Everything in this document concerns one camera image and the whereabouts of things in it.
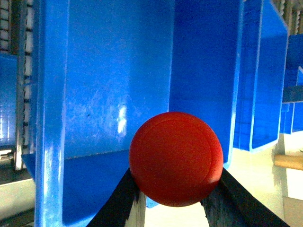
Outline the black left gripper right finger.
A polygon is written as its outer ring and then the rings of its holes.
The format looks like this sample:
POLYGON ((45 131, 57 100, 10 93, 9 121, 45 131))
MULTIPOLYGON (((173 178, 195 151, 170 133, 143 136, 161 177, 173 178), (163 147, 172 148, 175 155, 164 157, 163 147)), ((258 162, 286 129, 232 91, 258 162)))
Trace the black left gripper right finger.
POLYGON ((287 227, 227 170, 215 189, 201 201, 211 227, 287 227))

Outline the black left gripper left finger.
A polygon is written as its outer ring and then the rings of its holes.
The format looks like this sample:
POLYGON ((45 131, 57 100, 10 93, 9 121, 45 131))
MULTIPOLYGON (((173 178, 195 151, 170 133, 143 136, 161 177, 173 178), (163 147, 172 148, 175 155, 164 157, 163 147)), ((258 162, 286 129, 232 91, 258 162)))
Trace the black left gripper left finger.
POLYGON ((88 223, 89 227, 124 227, 134 202, 139 201, 140 190, 130 169, 127 169, 113 193, 88 223))

